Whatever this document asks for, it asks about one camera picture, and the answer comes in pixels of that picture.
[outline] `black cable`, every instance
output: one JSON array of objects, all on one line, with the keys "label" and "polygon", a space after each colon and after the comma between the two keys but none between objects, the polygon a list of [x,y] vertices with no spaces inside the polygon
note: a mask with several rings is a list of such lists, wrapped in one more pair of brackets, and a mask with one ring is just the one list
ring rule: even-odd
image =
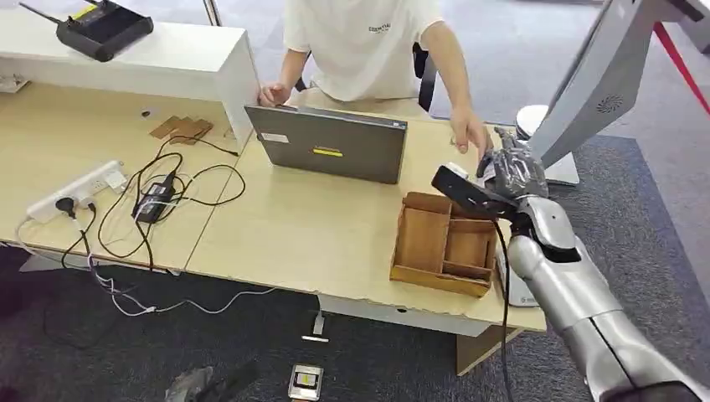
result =
[{"label": "black cable", "polygon": [[211,146],[212,148],[215,148],[215,149],[218,149],[218,150],[220,150],[220,151],[222,151],[222,152],[228,153],[229,155],[232,155],[233,157],[238,157],[238,156],[239,156],[239,152],[230,151],[229,149],[224,149],[224,148],[222,148],[222,147],[216,146],[216,145],[214,145],[212,142],[205,141],[205,140],[203,140],[202,138],[186,137],[186,136],[173,136],[173,137],[168,138],[167,140],[165,140],[165,142],[162,143],[162,145],[160,146],[160,149],[157,150],[157,155],[156,155],[156,157],[159,157],[159,156],[160,156],[160,154],[162,153],[162,149],[163,149],[172,139],[174,139],[174,138],[185,138],[185,139],[188,139],[188,140],[197,140],[198,142],[201,142],[201,143],[203,143],[203,144],[207,144],[207,145]]},{"label": "black cable", "polygon": [[[94,208],[94,214],[91,215],[91,221],[89,222],[88,225],[86,225],[87,232],[91,229],[91,226],[94,224],[95,221],[96,221],[96,211]],[[76,247],[79,243],[81,243],[81,236],[72,245],[70,245],[68,249],[66,249],[62,253],[62,258],[61,258],[62,268],[69,269],[69,267],[66,265],[66,257],[74,249],[74,247]]]},{"label": "black cable", "polygon": [[51,333],[51,331],[49,330],[48,325],[47,325],[48,311],[49,311],[49,307],[50,307],[50,302],[55,302],[55,301],[56,301],[56,298],[52,298],[52,299],[47,299],[47,301],[44,303],[44,309],[42,310],[42,334],[44,334],[44,336],[47,337],[47,339],[49,339],[50,341],[52,341],[54,343],[57,343],[58,345],[68,346],[70,348],[74,348],[79,351],[85,351],[87,349],[91,349],[91,348],[96,347],[106,337],[106,335],[113,332],[114,328],[116,327],[116,324],[119,322],[121,317],[123,317],[121,314],[119,314],[117,312],[116,318],[114,318],[113,322],[108,327],[106,327],[106,329],[104,331],[102,331],[91,342],[88,342],[88,343],[82,345],[82,344],[74,343],[67,338],[53,335]]},{"label": "black cable", "polygon": [[[159,156],[153,158],[146,166],[144,166],[143,168],[141,168],[138,172],[133,173],[133,175],[131,176],[131,178],[129,178],[129,179],[128,179],[128,182],[126,183],[126,189],[123,190],[123,192],[121,192],[121,195],[118,196],[118,198],[116,199],[116,201],[115,201],[115,202],[108,208],[108,210],[106,211],[106,214],[104,215],[103,219],[101,219],[101,222],[99,223],[99,231],[98,231],[97,237],[98,237],[98,239],[99,239],[99,244],[100,244],[100,245],[104,248],[104,250],[106,250],[106,252],[109,253],[110,255],[112,255],[112,256],[114,256],[114,257],[116,257],[116,258],[121,258],[121,259],[122,259],[122,258],[128,258],[128,257],[130,257],[131,255],[134,255],[136,252],[138,252],[138,250],[140,250],[141,247],[145,244],[145,242],[146,242],[146,240],[147,240],[147,234],[150,233],[150,228],[151,228],[150,225],[148,226],[147,234],[146,234],[146,233],[143,233],[143,234],[145,235],[145,236],[143,237],[143,241],[142,241],[135,249],[133,249],[133,250],[131,250],[130,252],[125,253],[125,254],[123,254],[123,255],[117,254],[116,252],[111,251],[111,250],[107,247],[107,244],[104,243],[104,240],[101,238],[101,233],[103,233],[104,224],[105,224],[106,220],[108,219],[109,215],[111,215],[111,213],[112,213],[113,210],[116,208],[116,206],[117,206],[117,205],[121,202],[121,200],[126,196],[126,193],[128,193],[128,190],[131,188],[131,184],[133,183],[133,180],[134,180],[134,179],[136,180],[137,192],[140,193],[140,191],[141,191],[141,176],[142,176],[142,174],[143,174],[147,169],[149,169],[150,167],[152,167],[153,165],[155,165],[158,161],[161,161],[162,159],[165,159],[165,158],[167,158],[167,157],[178,157],[178,158],[179,158],[179,159],[178,159],[178,162],[177,162],[177,166],[173,169],[173,171],[177,171],[177,170],[180,168],[180,166],[182,166],[182,164],[183,164],[183,155],[180,154],[180,153],[177,153],[177,152],[170,152],[170,153],[166,153],[165,155],[159,155]],[[136,201],[135,201],[135,203],[133,204],[133,209],[132,209],[132,210],[134,210],[134,211],[136,210],[136,207],[137,207],[139,201],[140,201],[139,197],[136,197]]]},{"label": "black cable", "polygon": [[[238,157],[238,156],[239,156],[239,153],[236,152],[236,151],[230,151],[230,150],[228,150],[228,149],[224,149],[224,148],[222,148],[222,147],[219,147],[219,146],[217,146],[217,145],[214,145],[212,142],[208,142],[208,141],[205,141],[205,140],[200,139],[200,138],[191,138],[191,137],[186,137],[186,136],[174,136],[174,137],[168,138],[165,142],[163,142],[163,144],[162,144],[162,145],[160,146],[160,148],[158,149],[158,152],[157,152],[156,156],[155,156],[147,165],[145,165],[144,167],[142,167],[138,172],[134,173],[134,174],[131,176],[131,178],[128,179],[128,182],[126,183],[126,189],[121,193],[121,195],[120,195],[120,196],[118,197],[118,199],[113,203],[113,205],[111,205],[111,206],[109,207],[109,209],[106,211],[106,214],[104,215],[103,219],[101,220],[101,222],[100,222],[100,224],[99,224],[99,230],[98,230],[99,244],[100,244],[100,245],[106,250],[106,252],[108,252],[110,255],[112,255],[112,256],[114,256],[114,257],[116,257],[116,258],[120,258],[120,259],[128,258],[128,257],[130,257],[131,255],[134,255],[136,252],[138,252],[138,250],[139,250],[141,247],[145,246],[145,247],[146,247],[146,250],[147,250],[147,253],[148,253],[148,269],[149,269],[150,271],[152,271],[153,268],[154,268],[154,259],[153,259],[152,247],[150,246],[150,240],[148,239],[148,235],[150,234],[152,224],[149,224],[147,229],[143,229],[143,228],[141,227],[140,223],[138,223],[137,221],[135,222],[136,227],[138,228],[138,232],[139,232],[139,234],[141,235],[141,243],[140,243],[134,250],[131,250],[130,252],[125,253],[125,254],[123,254],[123,255],[117,254],[116,252],[114,252],[114,251],[112,251],[112,250],[109,250],[109,248],[107,247],[107,244],[104,243],[104,240],[101,238],[101,234],[103,233],[104,223],[105,223],[106,220],[108,219],[109,215],[111,215],[111,213],[114,211],[114,209],[116,208],[116,206],[117,206],[117,205],[121,202],[121,200],[126,196],[126,193],[128,193],[129,189],[131,188],[131,184],[134,182],[134,180],[136,181],[136,199],[135,199],[134,204],[133,204],[132,212],[133,212],[133,213],[136,213],[136,212],[137,212],[136,210],[138,209],[138,204],[140,203],[141,195],[145,195],[145,194],[141,191],[141,187],[142,187],[142,185],[141,185],[141,179],[142,179],[143,173],[144,173],[147,169],[149,169],[150,167],[152,167],[153,165],[155,165],[158,161],[160,161],[160,160],[162,160],[162,159],[164,159],[164,158],[166,158],[166,157],[178,157],[178,158],[179,158],[178,161],[177,161],[177,164],[176,164],[175,168],[168,174],[168,175],[173,175],[174,178],[177,179],[177,180],[182,184],[182,186],[183,186],[182,191],[179,192],[179,193],[177,193],[178,196],[177,196],[177,198],[175,198],[175,204],[179,204],[181,201],[189,199],[189,200],[191,200],[191,201],[194,201],[194,202],[196,202],[196,203],[198,203],[198,204],[202,204],[202,205],[218,206],[218,205],[226,204],[226,203],[228,203],[228,202],[230,202],[230,201],[234,201],[235,199],[239,198],[239,197],[244,193],[244,191],[246,190],[246,182],[244,181],[244,178],[241,176],[241,174],[237,171],[237,169],[234,168],[234,167],[232,167],[232,166],[230,166],[230,165],[224,165],[224,164],[214,165],[214,166],[207,167],[207,168],[201,170],[200,172],[198,172],[197,174],[195,174],[195,175],[193,176],[193,180],[191,180],[189,183],[185,184],[185,182],[183,182],[182,179],[180,179],[180,178],[177,176],[179,168],[183,165],[183,155],[182,155],[181,153],[179,153],[179,152],[169,152],[169,153],[166,153],[166,154],[162,154],[162,151],[163,151],[163,149],[165,148],[165,146],[166,146],[168,143],[170,143],[170,141],[171,141],[172,139],[174,139],[174,138],[185,138],[185,139],[196,140],[197,142],[201,142],[201,143],[207,144],[207,145],[209,145],[209,146],[211,146],[211,147],[213,147],[213,148],[215,148],[215,149],[217,149],[217,150],[219,150],[219,151],[221,151],[221,152],[228,153],[229,155],[232,155],[232,156],[235,156],[235,157]],[[190,184],[191,184],[200,174],[203,174],[203,173],[205,173],[205,172],[207,172],[207,171],[209,171],[209,170],[215,169],[215,168],[229,168],[229,169],[231,169],[233,172],[236,172],[237,175],[239,175],[239,179],[241,180],[241,182],[242,182],[242,184],[243,184],[243,187],[242,187],[242,190],[239,192],[239,194],[238,194],[237,196],[232,197],[232,198],[229,198],[229,199],[226,199],[226,200],[224,200],[224,201],[215,202],[215,203],[204,202],[204,201],[199,200],[199,199],[184,197],[185,193],[188,191],[188,188],[190,187]],[[147,181],[150,182],[150,180],[153,180],[155,177],[159,177],[159,176],[161,176],[161,175],[153,176],[153,177],[149,178]],[[175,210],[175,206],[173,206],[173,207],[170,208],[167,212],[165,212],[162,217],[159,217],[159,218],[157,219],[156,223],[157,223],[157,222],[161,222],[161,221],[163,221],[164,219],[166,219],[170,214],[172,214],[172,212],[173,212],[174,210]]]},{"label": "black cable", "polygon": [[[155,180],[156,178],[165,178],[165,177],[167,177],[166,174],[156,174],[156,175],[154,175],[154,176],[149,177],[149,178],[146,180],[146,183],[150,183],[151,180]],[[174,179],[175,179],[175,180],[178,180],[178,181],[180,182],[180,185],[182,186],[182,187],[181,187],[181,190],[180,190],[180,191],[176,191],[175,194],[177,194],[177,193],[182,193],[182,192],[184,191],[184,189],[185,189],[185,182],[184,182],[183,179],[180,178],[179,176],[175,176]],[[148,192],[147,192],[147,191],[141,191],[141,195],[143,195],[143,196],[148,195]]]},{"label": "black cable", "polygon": [[[227,198],[227,199],[225,199],[225,200],[216,201],[216,202],[213,202],[213,203],[206,202],[206,201],[202,201],[202,200],[195,199],[195,198],[192,198],[192,197],[184,197],[184,196],[179,197],[179,198],[177,199],[177,201],[179,202],[179,201],[182,201],[182,200],[187,199],[187,200],[193,201],[194,203],[206,205],[206,206],[209,206],[209,207],[218,207],[219,205],[224,205],[224,204],[226,204],[226,203],[230,203],[230,202],[236,200],[237,198],[241,197],[241,196],[244,194],[244,192],[246,191],[246,182],[245,182],[244,177],[242,176],[242,174],[239,172],[239,170],[237,170],[237,169],[234,168],[233,166],[225,165],[225,164],[219,164],[219,165],[214,165],[214,166],[206,167],[205,169],[202,169],[201,171],[195,173],[195,175],[193,176],[193,179],[194,179],[194,180],[197,180],[197,178],[198,178],[201,174],[206,173],[206,172],[208,172],[208,171],[210,171],[210,170],[212,170],[212,169],[216,169],[216,168],[227,168],[227,169],[231,170],[232,172],[237,173],[237,176],[239,177],[240,182],[242,182],[242,189],[237,193],[237,195],[235,195],[235,196],[233,196],[233,197],[230,197],[230,198]],[[183,195],[188,191],[188,188],[190,187],[190,184],[192,184],[192,182],[188,183],[187,187],[186,187],[186,188],[184,189],[184,191],[183,191]]]},{"label": "black cable", "polygon": [[[96,206],[93,203],[91,203],[91,204],[89,204],[89,209],[93,213],[93,216],[91,217],[91,223],[93,223],[94,220],[96,219]],[[79,230],[79,233],[80,233],[79,241],[84,242],[84,250],[85,250],[87,256],[91,255],[91,248],[89,247],[89,239],[86,236],[86,231],[88,231],[88,230],[89,230],[88,227],[86,228],[86,230]],[[94,282],[96,282],[97,285],[99,285],[99,288],[104,293],[108,293],[109,295],[112,295],[112,296],[120,296],[124,293],[128,293],[129,291],[135,290],[139,286],[139,285],[134,285],[131,288],[126,289],[124,291],[117,291],[115,289],[113,289],[113,290],[106,289],[104,284],[101,283],[101,281],[99,280],[99,277],[97,276],[96,266],[91,263],[91,258],[88,259],[88,262],[89,262],[88,268],[91,271],[91,278],[94,280]]]},{"label": "black cable", "polygon": [[510,306],[510,261],[508,260],[508,248],[506,246],[506,241],[503,239],[503,232],[501,231],[501,226],[498,222],[493,220],[493,224],[496,226],[496,232],[498,233],[498,239],[501,241],[501,247],[503,248],[503,258],[506,260],[506,284],[505,289],[503,289],[503,324],[502,324],[502,340],[501,340],[501,366],[503,370],[503,383],[506,388],[506,394],[509,402],[513,402],[512,388],[510,384],[510,377],[508,376],[508,361],[507,361],[507,351],[506,351],[506,340],[508,332],[508,308]]}]

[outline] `white t-shirt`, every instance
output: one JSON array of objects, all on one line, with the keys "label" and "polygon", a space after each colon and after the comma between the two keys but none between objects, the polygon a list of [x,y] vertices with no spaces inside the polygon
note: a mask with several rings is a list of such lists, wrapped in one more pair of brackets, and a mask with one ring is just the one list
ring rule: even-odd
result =
[{"label": "white t-shirt", "polygon": [[333,98],[409,98],[412,46],[440,20],[436,0],[286,0],[284,44],[312,52],[313,81]]}]

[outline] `wooden box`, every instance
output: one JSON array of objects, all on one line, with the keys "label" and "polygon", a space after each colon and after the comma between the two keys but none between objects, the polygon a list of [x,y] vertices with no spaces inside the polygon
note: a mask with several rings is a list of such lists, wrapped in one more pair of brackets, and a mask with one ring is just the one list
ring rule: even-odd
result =
[{"label": "wooden box", "polygon": [[491,287],[496,227],[448,198],[408,193],[402,201],[391,281],[481,297]]}]

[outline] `person's hand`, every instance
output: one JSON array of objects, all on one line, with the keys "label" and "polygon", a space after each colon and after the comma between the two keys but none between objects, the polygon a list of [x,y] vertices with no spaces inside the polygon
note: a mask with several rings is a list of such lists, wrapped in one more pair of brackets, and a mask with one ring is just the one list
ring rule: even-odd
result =
[{"label": "person's hand", "polygon": [[281,83],[263,86],[259,93],[259,105],[270,107],[283,105],[289,97],[291,97],[291,90]]},{"label": "person's hand", "polygon": [[467,153],[469,142],[478,148],[478,160],[486,149],[492,147],[488,130],[469,106],[455,107],[451,111],[451,128],[454,129],[456,148]]}]

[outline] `white desk shelf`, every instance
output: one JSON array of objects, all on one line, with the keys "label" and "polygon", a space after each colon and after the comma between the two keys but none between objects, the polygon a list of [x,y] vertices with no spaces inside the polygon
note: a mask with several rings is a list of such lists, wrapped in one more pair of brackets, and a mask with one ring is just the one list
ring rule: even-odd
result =
[{"label": "white desk shelf", "polygon": [[242,28],[155,22],[150,35],[100,63],[61,44],[55,25],[23,8],[0,9],[0,74],[99,90],[220,101],[239,150],[259,80]]}]

